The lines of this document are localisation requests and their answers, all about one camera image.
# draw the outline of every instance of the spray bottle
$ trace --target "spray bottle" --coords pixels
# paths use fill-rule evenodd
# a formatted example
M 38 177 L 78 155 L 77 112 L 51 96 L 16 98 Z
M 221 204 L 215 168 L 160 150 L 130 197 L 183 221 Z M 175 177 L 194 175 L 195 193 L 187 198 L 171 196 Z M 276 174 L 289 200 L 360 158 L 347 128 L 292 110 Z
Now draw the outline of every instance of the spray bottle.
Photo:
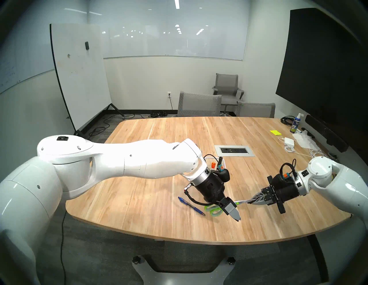
M 304 114 L 299 113 L 298 116 L 294 119 L 294 122 L 290 128 L 291 133 L 295 133 L 295 131 L 297 130 L 299 123 L 300 123 L 300 117 L 304 117 Z

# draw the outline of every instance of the whiteboard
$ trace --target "whiteboard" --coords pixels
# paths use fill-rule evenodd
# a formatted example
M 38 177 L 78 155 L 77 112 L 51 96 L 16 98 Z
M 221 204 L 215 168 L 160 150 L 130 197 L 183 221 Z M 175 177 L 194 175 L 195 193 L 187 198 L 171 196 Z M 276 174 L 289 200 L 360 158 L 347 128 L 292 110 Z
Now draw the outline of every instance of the whiteboard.
M 22 14 L 0 47 L 0 93 L 54 69 L 50 23 L 87 23 L 85 0 L 36 0 Z
M 97 25 L 50 25 L 55 71 L 75 130 L 111 104 L 100 33 Z
M 243 59 L 250 0 L 178 2 L 179 9 L 174 0 L 90 0 L 88 23 L 102 29 L 103 57 Z

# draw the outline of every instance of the mesh chair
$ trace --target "mesh chair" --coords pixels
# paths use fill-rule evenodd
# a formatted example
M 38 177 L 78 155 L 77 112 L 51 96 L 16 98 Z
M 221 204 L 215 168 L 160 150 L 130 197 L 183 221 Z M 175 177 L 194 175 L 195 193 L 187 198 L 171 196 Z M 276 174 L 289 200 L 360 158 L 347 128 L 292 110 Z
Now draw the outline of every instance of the mesh chair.
M 221 95 L 180 92 L 177 117 L 215 117 L 220 115 Z
M 238 101 L 237 117 L 275 117 L 275 103 L 261 104 L 261 103 L 246 103 Z
M 222 95 L 221 105 L 225 105 L 225 116 L 227 106 L 236 106 L 244 94 L 244 90 L 238 88 L 238 75 L 216 73 L 216 84 L 212 89 L 214 95 Z M 237 97 L 238 91 L 241 91 L 240 97 Z

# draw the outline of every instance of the television screen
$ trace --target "television screen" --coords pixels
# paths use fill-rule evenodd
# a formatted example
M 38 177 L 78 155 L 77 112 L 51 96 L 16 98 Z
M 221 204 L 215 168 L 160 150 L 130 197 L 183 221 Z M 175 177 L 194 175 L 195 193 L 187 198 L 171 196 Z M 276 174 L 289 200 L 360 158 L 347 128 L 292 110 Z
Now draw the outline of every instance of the television screen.
M 368 164 L 366 52 L 318 9 L 291 10 L 276 94 L 323 122 Z

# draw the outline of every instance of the wooden table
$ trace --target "wooden table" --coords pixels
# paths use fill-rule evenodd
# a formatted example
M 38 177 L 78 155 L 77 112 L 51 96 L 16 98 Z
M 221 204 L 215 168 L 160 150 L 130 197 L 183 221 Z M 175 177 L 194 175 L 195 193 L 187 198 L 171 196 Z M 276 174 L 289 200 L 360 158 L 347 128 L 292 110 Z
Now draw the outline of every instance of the wooden table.
M 279 173 L 284 162 L 297 159 L 296 170 L 306 168 L 310 157 L 287 153 L 283 142 L 270 132 L 278 130 L 292 138 L 290 127 L 279 119 L 247 117 L 184 117 L 128 120 L 121 122 L 106 143 L 128 143 L 143 139 L 166 142 L 193 140 L 203 155 L 216 155 L 214 145 L 246 145 L 255 157 L 225 157 L 230 181 L 225 195 L 234 201 L 251 198 L 268 186 L 267 176 Z M 309 154 L 296 144 L 295 151 Z M 168 241 L 214 245 L 277 242 L 298 238 L 333 227 L 350 214 L 340 211 L 315 191 L 277 205 L 238 206 L 241 221 L 224 213 L 219 217 L 199 215 L 178 200 L 187 198 L 188 181 L 180 175 L 162 179 L 111 178 L 66 202 L 74 218 L 126 234 Z M 190 194 L 203 201 L 193 187 Z

